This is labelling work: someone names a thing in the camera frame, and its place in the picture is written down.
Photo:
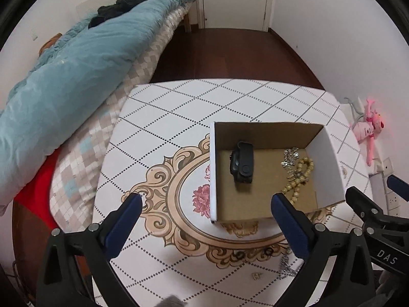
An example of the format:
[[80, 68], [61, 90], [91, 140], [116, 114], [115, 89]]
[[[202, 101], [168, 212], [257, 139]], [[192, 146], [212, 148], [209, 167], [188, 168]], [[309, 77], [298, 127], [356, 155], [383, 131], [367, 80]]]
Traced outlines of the red cloth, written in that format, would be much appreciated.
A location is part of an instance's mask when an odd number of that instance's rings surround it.
[[51, 182], [60, 151], [61, 148], [58, 148], [47, 156], [35, 177], [14, 198], [16, 203], [37, 216], [50, 230], [58, 227], [51, 215], [49, 203]]

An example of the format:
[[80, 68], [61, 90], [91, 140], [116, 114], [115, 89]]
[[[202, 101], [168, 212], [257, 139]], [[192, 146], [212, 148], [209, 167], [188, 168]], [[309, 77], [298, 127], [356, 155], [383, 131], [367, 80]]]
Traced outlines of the pink panther plush toy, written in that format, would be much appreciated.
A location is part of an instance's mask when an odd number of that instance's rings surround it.
[[385, 128], [382, 115], [374, 108], [375, 102], [368, 98], [364, 116], [358, 117], [351, 126], [357, 141], [360, 144], [365, 142], [367, 145], [366, 164], [368, 166], [371, 166], [374, 161], [375, 139]]

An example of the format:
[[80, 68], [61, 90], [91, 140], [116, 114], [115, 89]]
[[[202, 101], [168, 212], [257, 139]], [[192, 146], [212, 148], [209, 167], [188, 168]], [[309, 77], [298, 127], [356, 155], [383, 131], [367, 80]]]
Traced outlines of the checkered bed sheet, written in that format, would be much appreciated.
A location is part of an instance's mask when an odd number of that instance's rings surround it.
[[181, 6], [166, 16], [122, 83], [63, 144], [51, 179], [49, 206], [52, 218], [64, 232], [82, 231], [91, 224], [98, 178], [119, 113], [130, 92], [150, 82], [160, 55], [190, 7]]

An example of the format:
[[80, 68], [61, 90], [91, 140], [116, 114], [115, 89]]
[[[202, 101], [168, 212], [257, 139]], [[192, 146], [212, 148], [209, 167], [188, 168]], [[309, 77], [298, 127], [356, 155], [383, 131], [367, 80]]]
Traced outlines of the white cardboard box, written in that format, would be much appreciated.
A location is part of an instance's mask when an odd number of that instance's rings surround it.
[[[230, 154], [240, 141], [254, 148], [251, 184], [238, 183], [230, 174]], [[309, 180], [300, 186], [295, 208], [311, 213], [342, 202], [345, 181], [337, 150], [327, 127], [293, 122], [215, 122], [210, 129], [209, 213], [213, 223], [261, 220], [271, 217], [271, 197], [292, 183], [283, 166], [285, 151], [298, 149]]]

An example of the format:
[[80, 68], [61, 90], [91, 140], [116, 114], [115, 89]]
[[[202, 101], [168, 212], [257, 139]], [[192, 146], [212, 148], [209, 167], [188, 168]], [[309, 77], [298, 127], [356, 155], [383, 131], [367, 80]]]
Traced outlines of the white patterned tablecloth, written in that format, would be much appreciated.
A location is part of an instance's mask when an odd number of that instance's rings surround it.
[[336, 98], [267, 80], [180, 80], [128, 96], [100, 173], [93, 219], [132, 192], [143, 213], [112, 267], [141, 306], [174, 295], [187, 306], [273, 306], [300, 269], [272, 220], [210, 220], [209, 127], [215, 121], [318, 123], [345, 185], [371, 193], [359, 146]]

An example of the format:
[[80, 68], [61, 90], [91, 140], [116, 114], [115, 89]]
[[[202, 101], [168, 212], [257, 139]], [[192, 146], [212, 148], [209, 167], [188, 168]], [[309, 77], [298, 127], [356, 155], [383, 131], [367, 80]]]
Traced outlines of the teal fluffy blanket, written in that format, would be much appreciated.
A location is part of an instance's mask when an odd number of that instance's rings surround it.
[[1, 209], [121, 84], [167, 15], [194, 0], [146, 0], [85, 28], [17, 87], [1, 113]]

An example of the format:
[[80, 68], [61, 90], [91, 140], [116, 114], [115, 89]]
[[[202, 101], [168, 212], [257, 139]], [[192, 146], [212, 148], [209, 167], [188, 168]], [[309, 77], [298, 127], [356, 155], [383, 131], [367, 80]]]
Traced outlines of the white door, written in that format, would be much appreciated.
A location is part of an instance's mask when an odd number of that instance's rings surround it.
[[201, 28], [268, 30], [273, 0], [198, 0]]

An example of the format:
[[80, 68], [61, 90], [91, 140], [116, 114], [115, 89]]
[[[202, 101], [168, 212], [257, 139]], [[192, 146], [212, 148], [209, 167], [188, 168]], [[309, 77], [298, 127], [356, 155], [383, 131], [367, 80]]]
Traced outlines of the black clothing on bed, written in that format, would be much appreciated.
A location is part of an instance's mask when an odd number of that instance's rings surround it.
[[88, 28], [94, 28], [109, 19], [113, 19], [128, 13], [134, 7], [145, 1], [147, 0], [116, 0], [114, 4], [109, 6], [101, 6], [97, 10], [97, 15], [90, 20]]

